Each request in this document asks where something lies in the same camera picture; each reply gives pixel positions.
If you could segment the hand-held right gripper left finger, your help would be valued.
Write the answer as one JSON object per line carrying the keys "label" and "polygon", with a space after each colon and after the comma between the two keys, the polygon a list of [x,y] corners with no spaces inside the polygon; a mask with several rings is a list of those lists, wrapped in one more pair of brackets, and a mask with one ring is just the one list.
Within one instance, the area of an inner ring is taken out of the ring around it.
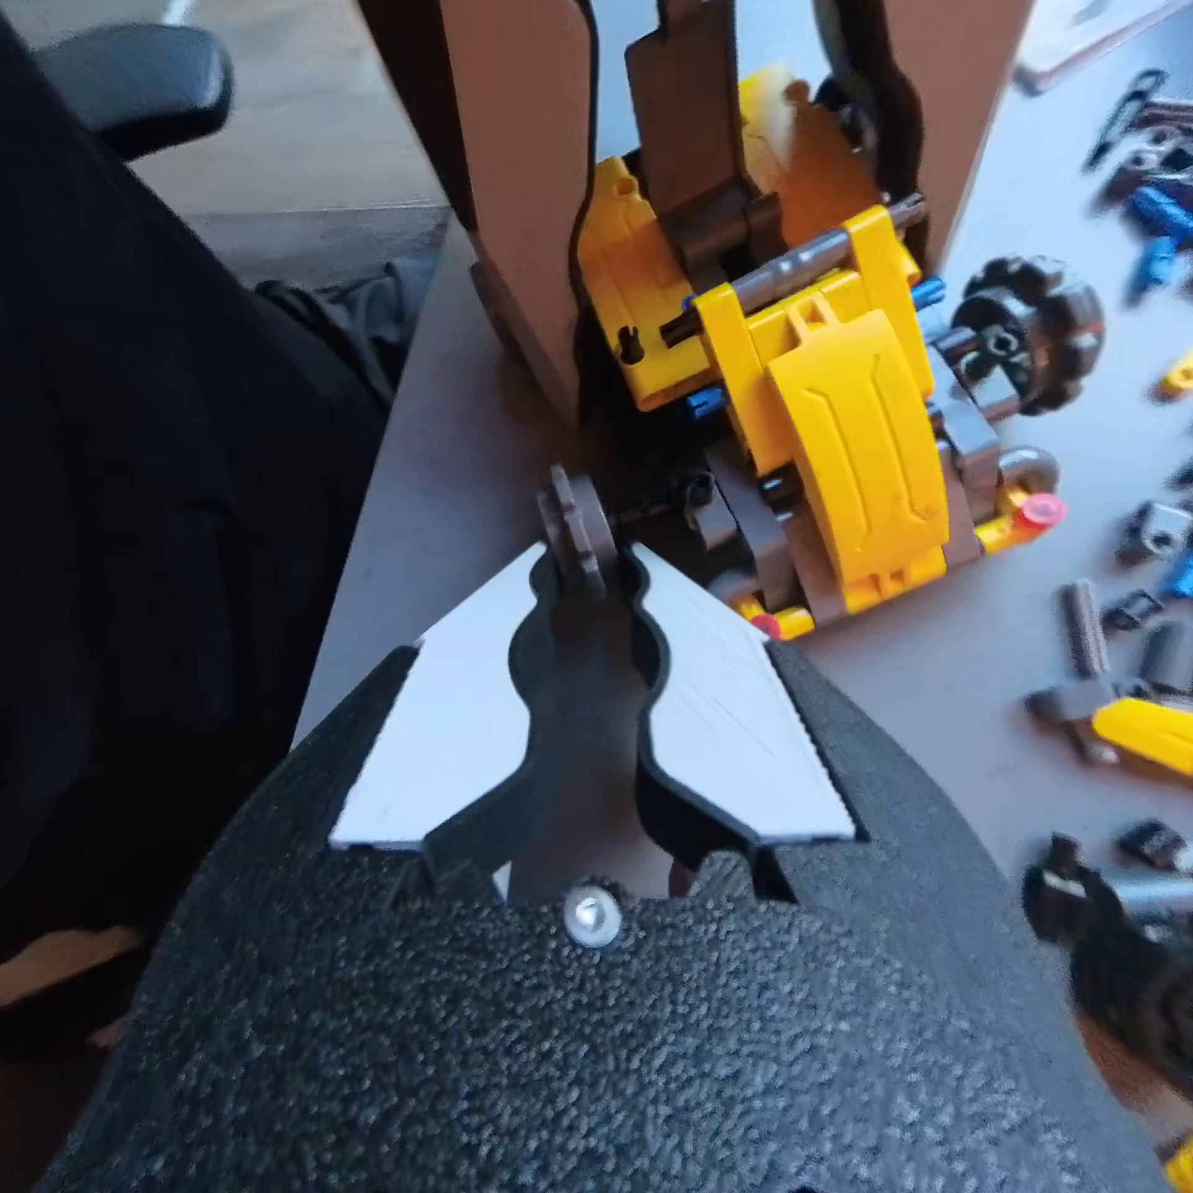
{"label": "hand-held right gripper left finger", "polygon": [[531,574],[546,561],[546,545],[531,545],[419,639],[331,847],[421,848],[514,775],[531,715],[511,655],[540,609]]}

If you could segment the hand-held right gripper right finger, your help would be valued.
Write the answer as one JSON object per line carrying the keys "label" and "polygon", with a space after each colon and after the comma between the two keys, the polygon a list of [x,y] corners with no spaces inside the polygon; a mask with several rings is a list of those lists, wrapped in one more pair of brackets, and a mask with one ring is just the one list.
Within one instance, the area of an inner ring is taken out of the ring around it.
{"label": "hand-held right gripper right finger", "polygon": [[650,546],[635,613],[659,650],[647,761],[740,842],[852,842],[846,809],[768,654],[770,636]]}

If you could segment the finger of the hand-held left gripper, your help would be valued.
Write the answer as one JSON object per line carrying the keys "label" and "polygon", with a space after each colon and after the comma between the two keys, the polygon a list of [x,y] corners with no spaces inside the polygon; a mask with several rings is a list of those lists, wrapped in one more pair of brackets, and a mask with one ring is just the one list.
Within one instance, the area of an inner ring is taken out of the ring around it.
{"label": "finger of the hand-held left gripper", "polygon": [[969,199],[1029,14],[1029,3],[814,3],[831,66],[820,98],[846,114],[883,194],[925,197],[907,245],[926,273]]}
{"label": "finger of the hand-held left gripper", "polygon": [[580,420],[577,232],[598,38],[588,3],[441,3],[468,168],[472,284],[565,425]]}

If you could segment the grey toy wheel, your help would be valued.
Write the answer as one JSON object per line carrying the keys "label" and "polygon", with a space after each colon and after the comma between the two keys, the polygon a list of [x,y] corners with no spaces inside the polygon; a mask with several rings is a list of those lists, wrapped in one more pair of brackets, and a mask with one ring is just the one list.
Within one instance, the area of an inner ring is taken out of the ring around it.
{"label": "grey toy wheel", "polygon": [[553,465],[535,505],[562,582],[590,602],[606,602],[617,581],[617,542],[588,475]]}

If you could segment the yellow toy brick car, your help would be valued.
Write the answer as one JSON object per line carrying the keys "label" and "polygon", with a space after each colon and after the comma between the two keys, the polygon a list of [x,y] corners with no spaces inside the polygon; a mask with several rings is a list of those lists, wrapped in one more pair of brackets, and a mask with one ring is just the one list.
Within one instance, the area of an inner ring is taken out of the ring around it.
{"label": "yellow toy brick car", "polygon": [[1048,257],[943,280],[822,87],[741,80],[736,3],[658,3],[625,61],[639,145],[593,168],[575,268],[663,477],[617,528],[684,514],[711,590],[799,639],[1066,520],[1048,451],[1002,425],[1072,404],[1107,324]]}

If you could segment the white instruction booklet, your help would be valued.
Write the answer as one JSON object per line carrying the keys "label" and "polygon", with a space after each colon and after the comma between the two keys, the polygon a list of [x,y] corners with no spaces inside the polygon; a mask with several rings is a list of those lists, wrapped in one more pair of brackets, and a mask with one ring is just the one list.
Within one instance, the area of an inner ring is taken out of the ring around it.
{"label": "white instruction booklet", "polygon": [[1037,98],[1192,3],[1032,3],[1014,83]]}

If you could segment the person's black top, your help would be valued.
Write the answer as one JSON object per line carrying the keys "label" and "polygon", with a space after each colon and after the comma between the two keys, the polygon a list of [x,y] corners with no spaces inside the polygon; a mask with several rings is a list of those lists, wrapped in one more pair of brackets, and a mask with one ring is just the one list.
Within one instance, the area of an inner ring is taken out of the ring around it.
{"label": "person's black top", "polygon": [[385,420],[3,19],[3,961],[151,919],[286,754]]}

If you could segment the yellow pointed panel piece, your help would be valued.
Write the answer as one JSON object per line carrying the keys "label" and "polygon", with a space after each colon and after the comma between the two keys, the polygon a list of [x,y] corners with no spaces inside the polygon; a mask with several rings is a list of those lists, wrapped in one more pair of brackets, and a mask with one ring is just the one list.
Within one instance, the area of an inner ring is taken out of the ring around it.
{"label": "yellow pointed panel piece", "polygon": [[1092,715],[1102,742],[1192,780],[1192,701],[1119,697]]}

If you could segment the pile of dark brick pieces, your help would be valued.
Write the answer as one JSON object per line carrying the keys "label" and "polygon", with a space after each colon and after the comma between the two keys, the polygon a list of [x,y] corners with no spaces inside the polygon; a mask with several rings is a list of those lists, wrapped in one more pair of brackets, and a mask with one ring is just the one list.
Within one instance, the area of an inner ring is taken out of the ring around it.
{"label": "pile of dark brick pieces", "polygon": [[[1146,70],[1113,107],[1084,171],[1107,171],[1096,194],[1138,245],[1127,310],[1140,317],[1192,266],[1192,99],[1166,98],[1166,71]],[[1084,761],[1112,777],[1192,780],[1102,742],[1092,715],[1119,699],[1192,699],[1192,460],[1157,481],[1165,491],[1113,520],[1109,566],[1133,588],[1105,593],[1078,579],[1058,590],[1076,679],[1029,697],[1040,723],[1066,732]],[[1159,818],[1127,824],[1112,860],[1053,834],[1023,881],[1034,930],[1072,957],[1079,939],[1115,924],[1192,934],[1192,831]]]}

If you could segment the black rubber tyre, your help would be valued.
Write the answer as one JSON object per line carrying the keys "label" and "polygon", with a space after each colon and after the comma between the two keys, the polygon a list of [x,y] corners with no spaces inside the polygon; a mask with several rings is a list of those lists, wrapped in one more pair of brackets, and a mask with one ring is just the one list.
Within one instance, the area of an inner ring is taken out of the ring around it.
{"label": "black rubber tyre", "polygon": [[1192,1097],[1192,936],[1165,924],[1115,924],[1076,944],[1078,1006]]}

